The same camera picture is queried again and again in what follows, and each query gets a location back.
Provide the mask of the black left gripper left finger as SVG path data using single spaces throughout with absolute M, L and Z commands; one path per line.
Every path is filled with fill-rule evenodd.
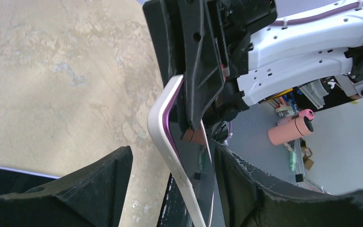
M 0 227 L 116 227 L 133 162 L 129 146 L 24 193 L 0 195 Z

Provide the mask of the purple-edged black phone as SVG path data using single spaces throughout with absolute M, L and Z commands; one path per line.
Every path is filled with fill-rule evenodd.
M 211 157 L 215 145 L 208 143 L 203 130 L 188 132 L 183 129 L 181 89 L 169 113 L 169 130 L 182 167 L 192 183 L 206 227 L 223 227 L 225 221 Z

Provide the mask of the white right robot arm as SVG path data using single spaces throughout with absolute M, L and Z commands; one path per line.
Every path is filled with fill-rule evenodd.
M 164 84 L 182 75 L 178 122 L 231 121 L 287 88 L 363 75 L 363 0 L 312 0 L 280 16 L 275 0 L 148 0 L 142 8 Z

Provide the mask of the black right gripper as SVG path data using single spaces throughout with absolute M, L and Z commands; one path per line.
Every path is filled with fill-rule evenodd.
M 248 74 L 251 35 L 277 18 L 275 1 L 148 0 L 143 12 L 163 85 L 184 73 L 191 129 L 199 127 L 206 110 L 207 122 L 230 122 L 249 109 L 237 79 Z

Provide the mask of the clear white phone case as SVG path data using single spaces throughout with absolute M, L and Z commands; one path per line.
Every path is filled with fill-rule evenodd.
M 182 84 L 183 75 L 176 75 L 170 78 L 148 114 L 147 129 L 152 141 L 174 177 L 194 226 L 205 227 L 206 223 L 192 183 L 182 167 L 176 145 L 169 130 L 169 113 Z

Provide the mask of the lavender phone case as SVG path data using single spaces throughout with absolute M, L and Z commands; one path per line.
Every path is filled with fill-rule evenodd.
M 10 168 L 10 167 L 3 167 L 3 166 L 0 166 L 0 170 L 10 171 L 10 172 L 15 172 L 15 173 L 22 173 L 22 174 L 27 174 L 27 175 L 34 175 L 34 176 L 39 176 L 39 177 L 46 177 L 46 178 L 51 178 L 51 179 L 60 178 L 59 176 L 47 175 L 47 174 L 43 174 L 43 173 L 15 169 L 15 168 Z

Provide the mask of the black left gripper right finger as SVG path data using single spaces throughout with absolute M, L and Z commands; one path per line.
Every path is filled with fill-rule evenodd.
M 228 227 L 363 227 L 363 190 L 310 191 L 253 166 L 218 145 L 214 163 Z

